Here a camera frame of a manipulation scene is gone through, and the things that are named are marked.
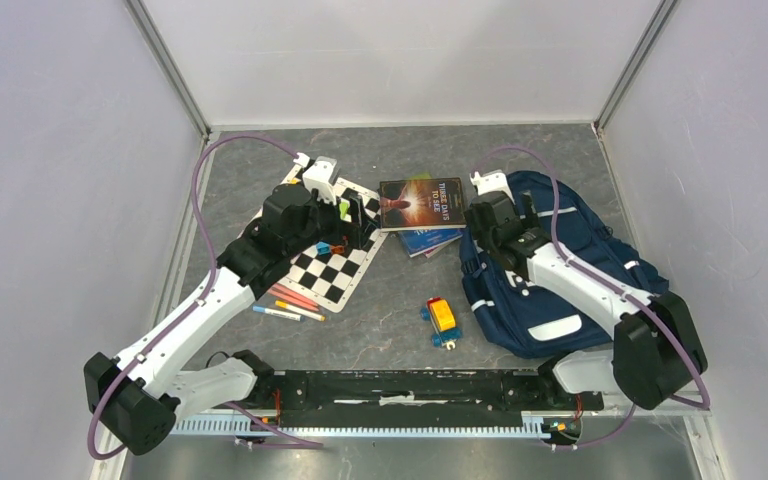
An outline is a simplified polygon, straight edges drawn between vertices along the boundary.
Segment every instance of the hand illustration on book cover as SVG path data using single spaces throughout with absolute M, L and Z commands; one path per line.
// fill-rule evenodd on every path
M 466 225 L 459 178 L 381 182 L 381 228 L 460 228 Z

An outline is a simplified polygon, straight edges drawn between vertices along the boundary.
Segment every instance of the small toy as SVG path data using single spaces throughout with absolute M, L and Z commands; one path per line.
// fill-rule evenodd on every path
M 316 244 L 317 255 L 328 255 L 329 253 L 331 253 L 331 245 L 328 245 L 325 242 L 319 242 Z
M 455 323 L 455 316 L 449 303 L 436 297 L 429 300 L 420 315 L 423 320 L 430 321 L 434 326 L 434 334 L 431 335 L 431 343 L 435 347 L 445 347 L 446 350 L 455 348 L 455 340 L 461 338 L 461 329 Z

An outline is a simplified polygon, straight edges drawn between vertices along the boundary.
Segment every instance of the white square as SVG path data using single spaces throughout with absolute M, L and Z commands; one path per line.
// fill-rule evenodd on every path
M 357 263 L 358 265 L 363 263 L 364 258 L 366 258 L 366 251 L 364 250 L 355 249 L 352 250 L 352 253 L 349 254 L 349 260 Z
M 311 288 L 311 290 L 320 295 L 325 295 L 329 288 L 331 288 L 331 283 L 319 278 L 316 280 L 316 283 L 313 284 L 313 288 Z
M 337 278 L 331 283 L 333 283 L 335 287 L 345 290 L 349 287 L 349 284 L 352 283 L 352 277 L 340 272 L 337 274 Z
M 338 271 L 341 268 L 343 268 L 343 265 L 345 264 L 346 264 L 346 257 L 342 255 L 332 255 L 331 260 L 328 260 L 328 266 Z
M 287 274 L 288 279 L 299 281 L 302 278 L 302 275 L 304 275 L 304 269 L 302 267 L 298 267 L 296 265 L 290 265 L 290 273 Z
M 307 270 L 307 272 L 311 275 L 319 275 L 323 270 L 325 270 L 325 263 L 319 259 L 314 258 L 305 270 Z

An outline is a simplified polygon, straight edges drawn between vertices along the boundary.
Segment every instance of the black cable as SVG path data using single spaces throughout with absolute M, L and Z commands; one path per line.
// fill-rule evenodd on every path
M 219 355 L 220 353 L 222 355 L 225 355 L 225 360 L 228 360 L 229 358 L 231 358 L 231 355 L 228 355 L 227 353 L 225 353 L 225 352 L 220 350 L 220 351 L 214 353 L 213 355 L 211 355 L 210 357 L 207 358 L 207 361 L 204 362 L 204 368 L 208 368 L 210 366 L 210 361 L 213 360 L 213 357 Z

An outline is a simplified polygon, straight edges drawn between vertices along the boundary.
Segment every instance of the pen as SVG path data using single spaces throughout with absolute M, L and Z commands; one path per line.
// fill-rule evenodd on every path
M 324 322 L 325 321 L 325 316 L 324 315 L 320 315 L 320 314 L 314 313 L 314 312 L 309 312 L 309 311 L 307 311 L 307 310 L 305 310 L 303 308 L 299 308 L 299 307 L 294 307 L 292 305 L 288 305 L 287 302 L 282 302 L 282 301 L 278 300 L 278 301 L 275 302 L 275 305 L 278 305 L 281 308 L 286 308 L 287 310 L 289 310 L 291 312 L 296 312 L 299 315 L 304 315 L 305 317 L 309 317 L 309 318 L 312 318 L 314 320 L 319 320 L 320 322 Z
M 265 313 L 267 315 L 272 315 L 275 317 L 288 318 L 290 320 L 295 320 L 297 322 L 302 321 L 302 316 L 297 315 L 295 313 L 287 313 L 287 312 L 282 312 L 281 310 L 273 310 L 271 308 L 258 307 L 257 305 L 252 307 L 252 310 L 254 310 L 257 313 Z

